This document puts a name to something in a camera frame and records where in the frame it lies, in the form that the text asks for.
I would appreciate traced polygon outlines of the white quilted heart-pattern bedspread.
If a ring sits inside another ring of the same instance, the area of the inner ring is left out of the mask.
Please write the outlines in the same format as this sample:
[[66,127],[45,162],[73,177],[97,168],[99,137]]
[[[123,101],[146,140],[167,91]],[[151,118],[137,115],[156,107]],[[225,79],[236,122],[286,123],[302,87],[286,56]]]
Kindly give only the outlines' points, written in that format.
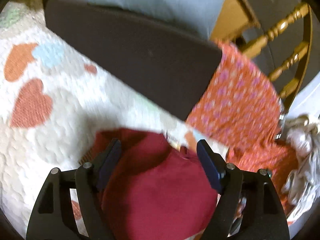
[[1,237],[25,239],[49,169],[78,167],[99,129],[162,132],[184,144],[189,127],[46,28],[39,0],[1,12]]

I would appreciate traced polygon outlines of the dark brown cushion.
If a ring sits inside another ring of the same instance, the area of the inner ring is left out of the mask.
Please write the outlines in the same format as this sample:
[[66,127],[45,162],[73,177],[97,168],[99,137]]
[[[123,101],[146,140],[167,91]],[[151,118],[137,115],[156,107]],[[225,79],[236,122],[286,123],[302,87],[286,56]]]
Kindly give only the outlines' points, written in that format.
[[222,51],[169,24],[88,0],[44,0],[46,26],[164,110],[185,120]]

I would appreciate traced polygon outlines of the dark red long-sleeve shirt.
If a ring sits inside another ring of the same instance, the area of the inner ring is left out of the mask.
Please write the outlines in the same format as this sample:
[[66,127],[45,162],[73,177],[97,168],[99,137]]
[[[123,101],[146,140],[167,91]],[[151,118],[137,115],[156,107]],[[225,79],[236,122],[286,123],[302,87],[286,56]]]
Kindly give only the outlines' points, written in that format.
[[116,239],[187,239],[206,228],[217,192],[195,152],[173,148],[162,134],[121,128],[98,132],[90,155],[113,139],[120,159],[98,198]]

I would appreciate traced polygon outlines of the wooden spindle chair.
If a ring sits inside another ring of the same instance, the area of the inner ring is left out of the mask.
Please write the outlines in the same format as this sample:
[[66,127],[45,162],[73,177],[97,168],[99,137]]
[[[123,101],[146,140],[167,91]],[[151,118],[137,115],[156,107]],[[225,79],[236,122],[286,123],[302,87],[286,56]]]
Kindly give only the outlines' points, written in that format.
[[[285,111],[289,111],[301,88],[310,60],[313,38],[310,5],[306,2],[298,3],[289,14],[264,31],[262,35],[251,41],[239,44],[240,51],[248,58],[253,59],[261,54],[261,51],[290,25],[300,19],[303,20],[302,41],[294,48],[292,54],[268,75],[268,79],[271,82],[275,82],[292,66],[297,66],[292,80],[279,92]],[[221,39],[235,42],[243,37],[244,31],[253,27],[260,28],[261,24],[248,0],[225,0],[210,35],[210,40]]]

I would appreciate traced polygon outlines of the crumpled beige white cloth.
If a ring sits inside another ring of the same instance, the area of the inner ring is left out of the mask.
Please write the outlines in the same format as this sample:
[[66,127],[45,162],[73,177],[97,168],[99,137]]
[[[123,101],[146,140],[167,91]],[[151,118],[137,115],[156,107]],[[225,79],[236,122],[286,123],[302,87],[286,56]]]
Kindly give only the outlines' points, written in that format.
[[319,121],[307,115],[285,121],[286,142],[295,150],[298,167],[293,169],[281,189],[293,209],[287,215],[295,222],[319,198]]

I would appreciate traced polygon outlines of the orange floral fabric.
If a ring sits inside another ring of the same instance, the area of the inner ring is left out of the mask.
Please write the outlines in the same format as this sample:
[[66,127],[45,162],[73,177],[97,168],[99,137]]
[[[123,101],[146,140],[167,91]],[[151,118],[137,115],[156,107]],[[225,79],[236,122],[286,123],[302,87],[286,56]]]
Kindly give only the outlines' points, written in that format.
[[295,150],[276,141],[280,103],[277,92],[260,69],[231,42],[216,41],[221,62],[186,122],[229,148],[226,160],[238,168],[272,172],[284,212],[293,206],[281,192],[289,173],[298,167]]

